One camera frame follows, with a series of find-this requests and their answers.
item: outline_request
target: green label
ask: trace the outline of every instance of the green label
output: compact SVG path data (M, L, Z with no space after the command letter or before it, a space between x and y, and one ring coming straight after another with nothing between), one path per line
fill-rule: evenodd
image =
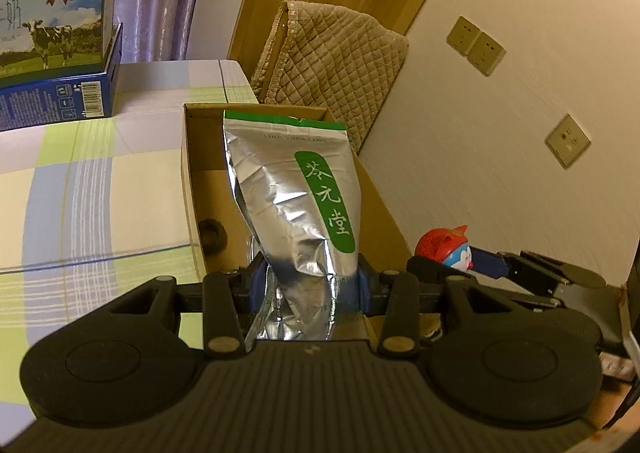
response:
M353 238L349 214L331 168L324 157L316 152L296 152L295 157L316 199L333 245L338 251L353 253L356 250L356 241Z

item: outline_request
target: icon on blue box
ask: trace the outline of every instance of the icon on blue box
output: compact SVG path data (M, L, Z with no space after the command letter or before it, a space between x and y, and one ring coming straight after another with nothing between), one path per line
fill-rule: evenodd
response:
M60 103L60 108L73 108L74 107L74 99L73 98L58 99L58 103Z
M71 95L71 85L57 85L56 92L58 96L64 98Z
M60 110L60 113L62 114L62 119L65 121L71 121L76 118L75 110Z

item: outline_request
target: cardboard box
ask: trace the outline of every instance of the cardboard box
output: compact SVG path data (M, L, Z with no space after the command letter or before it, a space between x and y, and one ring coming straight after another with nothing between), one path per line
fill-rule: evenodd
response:
M105 67L96 74L36 81L0 89L0 132L25 126L111 117L122 24L113 26Z
M223 269L237 269L248 264L249 229L231 194L226 172L222 134L224 110L244 110L280 116L292 116L334 122L332 113L319 107L268 106L251 104L187 104L182 145L182 183L188 214L191 242L194 243L198 278ZM379 271L404 271L412 256L395 220L383 203L360 159L354 154L360 190L359 251ZM228 243L216 256L202 256L197 222L214 218L226 229Z
M114 0L0 0L0 87L100 72Z

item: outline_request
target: quilted chair cover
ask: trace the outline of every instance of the quilted chair cover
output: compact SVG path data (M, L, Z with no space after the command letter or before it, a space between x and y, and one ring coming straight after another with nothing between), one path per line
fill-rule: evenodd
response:
M404 62L407 39L365 13L283 2L251 80L262 103L321 106L360 150Z

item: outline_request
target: toy face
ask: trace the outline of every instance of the toy face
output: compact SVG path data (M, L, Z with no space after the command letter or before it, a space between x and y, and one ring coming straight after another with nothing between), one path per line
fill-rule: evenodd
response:
M471 266L471 249L467 242L454 249L442 262L448 267L466 273Z

